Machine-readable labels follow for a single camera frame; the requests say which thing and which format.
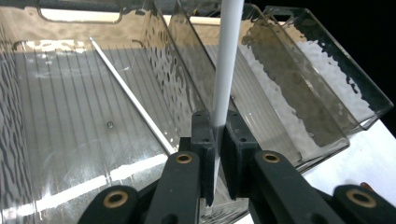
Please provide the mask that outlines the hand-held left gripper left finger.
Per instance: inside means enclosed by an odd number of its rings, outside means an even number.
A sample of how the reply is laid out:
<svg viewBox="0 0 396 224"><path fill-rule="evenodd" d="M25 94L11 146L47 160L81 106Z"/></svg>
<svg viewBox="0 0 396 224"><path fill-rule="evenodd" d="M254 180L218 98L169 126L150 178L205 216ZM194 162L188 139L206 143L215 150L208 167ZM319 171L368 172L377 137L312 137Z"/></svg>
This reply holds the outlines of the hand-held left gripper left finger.
<svg viewBox="0 0 396 224"><path fill-rule="evenodd" d="M207 206L214 202L215 193L215 141L209 112L201 110L191 116L191 136L181 137L180 151L190 151L200 158L201 197Z"/></svg>

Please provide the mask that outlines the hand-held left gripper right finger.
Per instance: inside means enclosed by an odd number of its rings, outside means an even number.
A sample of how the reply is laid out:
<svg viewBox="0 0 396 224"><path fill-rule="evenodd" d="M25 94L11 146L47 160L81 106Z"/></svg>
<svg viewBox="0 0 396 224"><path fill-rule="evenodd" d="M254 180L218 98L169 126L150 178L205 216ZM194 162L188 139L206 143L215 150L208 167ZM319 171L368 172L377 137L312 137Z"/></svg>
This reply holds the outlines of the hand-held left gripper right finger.
<svg viewBox="0 0 396 224"><path fill-rule="evenodd" d="M242 116L238 112L229 110L222 137L220 159L232 200L248 197L251 186L250 163L258 149L259 144Z"/></svg>

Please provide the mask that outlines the clear grey plastic bin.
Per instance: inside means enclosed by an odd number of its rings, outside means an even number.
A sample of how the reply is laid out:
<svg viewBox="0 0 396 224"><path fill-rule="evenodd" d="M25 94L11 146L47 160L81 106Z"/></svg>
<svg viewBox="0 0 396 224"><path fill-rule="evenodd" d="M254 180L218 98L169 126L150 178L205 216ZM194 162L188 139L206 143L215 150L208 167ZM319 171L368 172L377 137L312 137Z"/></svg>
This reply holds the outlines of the clear grey plastic bin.
<svg viewBox="0 0 396 224"><path fill-rule="evenodd" d="M153 0L112 21L74 21L41 2L0 1L0 224L78 224L103 189L142 189L169 154L89 40L177 150L181 134L156 78L170 61Z"/></svg>
<svg viewBox="0 0 396 224"><path fill-rule="evenodd" d="M168 31L167 68L156 78L181 134L191 115L211 109L219 48L219 0L162 0ZM298 170L314 166L349 141L259 9L245 5L240 20L230 108L243 118L260 147L283 154Z"/></svg>
<svg viewBox="0 0 396 224"><path fill-rule="evenodd" d="M262 14L344 133L369 129L393 108L309 9L267 6Z"/></svg>

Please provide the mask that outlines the white chopstick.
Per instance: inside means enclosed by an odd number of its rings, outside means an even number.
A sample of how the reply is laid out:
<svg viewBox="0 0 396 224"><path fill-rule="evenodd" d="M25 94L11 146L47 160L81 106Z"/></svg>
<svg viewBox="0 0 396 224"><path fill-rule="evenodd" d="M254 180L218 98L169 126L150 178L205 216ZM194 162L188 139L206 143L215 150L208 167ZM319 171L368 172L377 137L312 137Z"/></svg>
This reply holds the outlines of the white chopstick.
<svg viewBox="0 0 396 224"><path fill-rule="evenodd" d="M150 130L153 132L153 134L156 136L157 140L162 144L164 147L165 151L168 154L174 154L177 151L171 146L169 141L166 139L166 137L163 135L161 130L158 128L156 123L153 121L149 113L146 111L146 109L141 105L141 103L138 101L138 99L135 97L134 93L132 90L128 87L128 85L125 83L123 78L120 76L119 72L117 69L114 67L112 62L107 58L107 56L104 54L100 46L96 43L96 41L90 36L89 37L90 42L92 43L92 46L106 65L106 67L109 69L110 73L112 76L117 80L119 85L121 86L122 90L124 93L127 95L127 97L130 99L130 101L133 103L134 107L140 114L140 116L143 118L143 120L147 123L148 127Z"/></svg>
<svg viewBox="0 0 396 224"><path fill-rule="evenodd" d="M211 124L215 136L214 186L217 185L219 177L220 149L230 103L243 8L244 0L221 1L219 48L211 112Z"/></svg>

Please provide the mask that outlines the white table cover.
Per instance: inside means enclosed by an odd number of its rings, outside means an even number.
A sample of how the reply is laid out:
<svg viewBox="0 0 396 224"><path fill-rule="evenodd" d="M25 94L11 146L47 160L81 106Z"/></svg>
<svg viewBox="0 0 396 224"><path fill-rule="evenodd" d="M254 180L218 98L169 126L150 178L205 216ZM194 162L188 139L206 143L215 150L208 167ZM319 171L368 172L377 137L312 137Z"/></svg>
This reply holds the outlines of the white table cover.
<svg viewBox="0 0 396 224"><path fill-rule="evenodd" d="M396 138L382 123L301 174L268 150L250 165L255 224L396 224Z"/></svg>

